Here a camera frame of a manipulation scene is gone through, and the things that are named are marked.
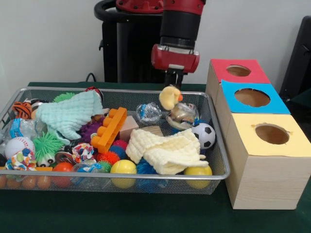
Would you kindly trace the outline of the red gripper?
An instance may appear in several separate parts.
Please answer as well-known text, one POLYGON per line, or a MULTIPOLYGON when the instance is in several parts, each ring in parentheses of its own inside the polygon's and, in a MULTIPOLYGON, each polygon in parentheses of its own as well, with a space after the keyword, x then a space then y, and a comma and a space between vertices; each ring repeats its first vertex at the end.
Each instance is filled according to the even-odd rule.
POLYGON ((166 71, 165 86, 176 85, 177 89, 181 89, 184 73, 196 71, 199 60, 200 54, 194 50, 155 44, 151 51, 153 67, 166 71))

